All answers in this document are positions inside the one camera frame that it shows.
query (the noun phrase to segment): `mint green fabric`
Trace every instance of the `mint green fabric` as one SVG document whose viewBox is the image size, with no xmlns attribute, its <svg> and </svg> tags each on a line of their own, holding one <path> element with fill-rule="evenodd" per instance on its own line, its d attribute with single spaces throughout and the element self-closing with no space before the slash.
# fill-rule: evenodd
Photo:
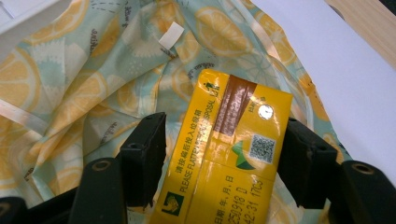
<svg viewBox="0 0 396 224">
<path fill-rule="evenodd" d="M 172 22 L 184 31 L 167 50 L 159 40 Z M 291 114 L 349 159 L 282 29 L 248 0 L 74 0 L 0 65 L 0 196 L 33 206 L 76 187 L 84 164 L 117 155 L 159 111 L 166 170 L 204 68 L 292 93 Z M 269 223 L 326 220 L 320 213 L 297 208 L 276 180 Z M 145 222 L 149 208 L 130 214 Z"/>
</svg>

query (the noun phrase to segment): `brown label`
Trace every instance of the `brown label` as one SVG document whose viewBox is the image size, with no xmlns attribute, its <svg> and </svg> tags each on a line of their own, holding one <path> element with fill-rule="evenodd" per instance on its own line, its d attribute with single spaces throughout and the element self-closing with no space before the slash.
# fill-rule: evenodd
<svg viewBox="0 0 396 224">
<path fill-rule="evenodd" d="M 256 86 L 256 83 L 230 76 L 216 119 L 214 128 L 216 132 L 233 135 Z"/>
</svg>

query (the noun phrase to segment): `yellow box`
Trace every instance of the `yellow box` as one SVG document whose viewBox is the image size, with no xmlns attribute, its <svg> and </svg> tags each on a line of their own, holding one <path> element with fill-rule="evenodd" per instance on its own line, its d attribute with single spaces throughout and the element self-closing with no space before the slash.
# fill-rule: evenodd
<svg viewBox="0 0 396 224">
<path fill-rule="evenodd" d="M 291 99 L 204 70 L 150 223 L 264 223 Z"/>
</svg>

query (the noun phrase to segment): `black holder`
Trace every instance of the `black holder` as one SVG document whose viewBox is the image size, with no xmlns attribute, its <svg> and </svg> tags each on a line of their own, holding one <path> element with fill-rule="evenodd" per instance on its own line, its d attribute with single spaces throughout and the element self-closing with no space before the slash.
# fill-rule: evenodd
<svg viewBox="0 0 396 224">
<path fill-rule="evenodd" d="M 127 206 L 152 205 L 165 157 L 165 114 L 148 116 L 116 159 L 90 162 L 77 189 L 27 209 L 21 198 L 0 199 L 0 224 L 127 223 Z M 396 223 L 396 189 L 374 166 L 335 161 L 337 151 L 289 119 L 278 173 L 297 205 L 322 209 L 340 223 Z"/>
</svg>

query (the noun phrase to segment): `lemon slice pattern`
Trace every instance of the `lemon slice pattern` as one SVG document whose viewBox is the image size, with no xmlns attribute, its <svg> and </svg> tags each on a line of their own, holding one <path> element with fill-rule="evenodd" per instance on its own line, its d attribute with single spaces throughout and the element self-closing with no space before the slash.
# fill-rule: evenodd
<svg viewBox="0 0 396 224">
<path fill-rule="evenodd" d="M 193 86 L 187 76 L 183 64 L 172 73 L 172 87 L 174 92 L 184 101 L 188 102 L 192 96 Z"/>
<path fill-rule="evenodd" d="M 8 160 L 8 149 L 27 131 L 19 123 L 0 116 L 0 189 L 15 188 L 12 167 Z"/>
<path fill-rule="evenodd" d="M 0 64 L 0 98 L 29 111 L 38 102 L 39 80 L 35 61 L 23 49 L 15 49 Z"/>
<path fill-rule="evenodd" d="M 189 63 L 194 60 L 198 52 L 202 49 L 201 45 L 195 39 L 192 31 L 188 31 L 180 40 L 180 45 L 176 46 L 178 57 L 183 63 Z"/>
<path fill-rule="evenodd" d="M 136 81 L 133 80 L 122 86 L 117 91 L 117 101 L 121 107 L 121 110 L 127 114 L 137 113 L 139 107 L 139 99 L 134 93 L 135 85 Z"/>
<path fill-rule="evenodd" d="M 305 74 L 300 77 L 299 82 L 300 82 L 300 86 L 305 91 L 305 94 L 309 97 L 311 105 L 318 118 L 325 121 L 329 121 L 329 117 L 327 116 L 323 103 L 320 101 L 317 88 L 315 87 L 315 84 L 312 82 L 311 77 L 308 74 Z"/>
<path fill-rule="evenodd" d="M 117 43 L 118 37 L 120 36 L 119 19 L 119 16 L 115 16 L 110 21 L 99 44 L 93 50 L 91 54 L 92 57 L 97 57 L 109 52 Z"/>
<path fill-rule="evenodd" d="M 264 28 L 265 32 L 270 36 L 282 63 L 284 63 L 285 65 L 294 63 L 294 61 L 296 60 L 296 55 L 291 45 L 289 44 L 283 29 L 277 23 L 275 23 L 271 17 L 269 17 L 262 11 L 257 12 L 254 18 L 256 19 L 256 21 L 259 22 L 259 24 Z"/>
<path fill-rule="evenodd" d="M 252 51 L 249 39 L 219 9 L 204 7 L 195 13 L 195 18 L 198 36 L 216 54 L 234 57 Z"/>
<path fill-rule="evenodd" d="M 330 144 L 330 146 L 334 147 L 338 151 L 336 161 L 341 164 L 344 161 L 344 155 L 340 146 L 337 143 L 337 140 L 331 133 L 323 134 L 323 140 L 325 140 L 327 143 Z"/>
<path fill-rule="evenodd" d="M 51 39 L 61 37 L 75 30 L 84 19 L 90 1 L 72 1 L 69 8 L 50 25 L 32 34 L 26 41 L 31 44 L 40 44 Z"/>
<path fill-rule="evenodd" d="M 57 132 L 81 118 L 107 97 L 107 83 L 97 71 L 83 70 L 68 88 L 59 106 L 52 130 Z"/>
<path fill-rule="evenodd" d="M 55 195 L 67 192 L 78 186 L 81 179 L 82 169 L 80 167 L 71 167 L 58 172 L 55 178 L 49 182 L 49 188 Z"/>
<path fill-rule="evenodd" d="M 90 110 L 90 116 L 93 116 L 96 118 L 106 117 L 106 116 L 112 115 L 113 113 L 114 113 L 114 110 L 112 108 L 108 107 L 106 101 L 103 101 L 99 105 L 96 105 L 92 110 Z"/>
<path fill-rule="evenodd" d="M 155 13 L 151 20 L 156 24 L 157 28 L 165 33 L 172 22 L 176 22 L 179 25 L 184 25 L 183 16 L 180 13 L 178 4 L 174 1 L 158 1 Z"/>
<path fill-rule="evenodd" d="M 247 9 L 253 9 L 256 7 L 256 5 L 254 5 L 250 0 L 241 0 L 241 2 Z"/>
</svg>

